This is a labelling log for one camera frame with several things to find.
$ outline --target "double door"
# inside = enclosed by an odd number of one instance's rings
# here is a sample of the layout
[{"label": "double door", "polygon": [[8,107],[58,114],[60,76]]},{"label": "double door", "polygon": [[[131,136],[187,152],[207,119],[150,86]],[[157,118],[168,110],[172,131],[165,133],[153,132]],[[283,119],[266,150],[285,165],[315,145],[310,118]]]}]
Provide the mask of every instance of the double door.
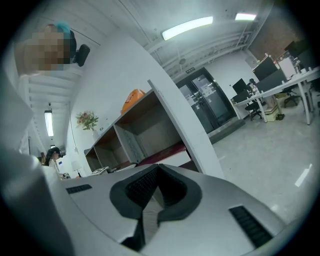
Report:
[{"label": "double door", "polygon": [[229,100],[205,68],[189,75],[176,85],[207,134],[236,116]]}]

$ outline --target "black vent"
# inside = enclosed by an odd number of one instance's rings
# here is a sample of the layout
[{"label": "black vent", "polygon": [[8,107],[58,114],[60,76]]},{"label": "black vent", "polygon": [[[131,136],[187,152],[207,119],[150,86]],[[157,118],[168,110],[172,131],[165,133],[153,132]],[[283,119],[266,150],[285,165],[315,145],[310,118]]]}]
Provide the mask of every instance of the black vent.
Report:
[{"label": "black vent", "polygon": [[160,171],[158,173],[158,183],[165,208],[175,205],[186,196],[186,184],[167,171]]},{"label": "black vent", "polygon": [[243,206],[231,208],[229,211],[256,248],[272,239],[272,236]]},{"label": "black vent", "polygon": [[74,194],[74,193],[78,193],[78,192],[85,191],[88,189],[92,189],[92,186],[90,186],[89,184],[84,184],[81,186],[68,187],[68,188],[66,188],[66,191],[68,192],[68,194]]},{"label": "black vent", "polygon": [[148,172],[125,187],[128,198],[144,209],[157,188],[157,169]]}]

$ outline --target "gray floor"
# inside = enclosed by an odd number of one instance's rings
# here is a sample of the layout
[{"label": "gray floor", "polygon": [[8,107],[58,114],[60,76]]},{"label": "gray floor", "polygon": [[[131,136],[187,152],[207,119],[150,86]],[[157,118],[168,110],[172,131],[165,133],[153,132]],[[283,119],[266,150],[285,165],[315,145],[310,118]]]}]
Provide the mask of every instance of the gray floor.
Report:
[{"label": "gray floor", "polygon": [[283,109],[283,120],[264,123],[256,116],[213,145],[226,179],[287,224],[308,211],[320,187],[318,94],[313,93],[316,108],[310,125],[300,101]]}]

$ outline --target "person with blue hair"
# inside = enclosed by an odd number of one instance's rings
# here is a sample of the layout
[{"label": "person with blue hair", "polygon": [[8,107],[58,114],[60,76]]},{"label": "person with blue hair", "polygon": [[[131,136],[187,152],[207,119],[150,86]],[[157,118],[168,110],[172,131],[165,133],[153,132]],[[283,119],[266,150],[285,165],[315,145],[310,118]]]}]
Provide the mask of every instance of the person with blue hair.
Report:
[{"label": "person with blue hair", "polygon": [[74,32],[64,22],[48,24],[32,38],[14,47],[14,59],[19,76],[35,75],[41,71],[64,70],[76,56]]},{"label": "person with blue hair", "polygon": [[0,124],[0,144],[28,154],[27,127],[34,113],[25,100],[21,78],[64,70],[64,65],[76,61],[76,49],[75,35],[63,22],[46,25],[28,40],[8,44],[0,61],[0,114],[6,120]]}]

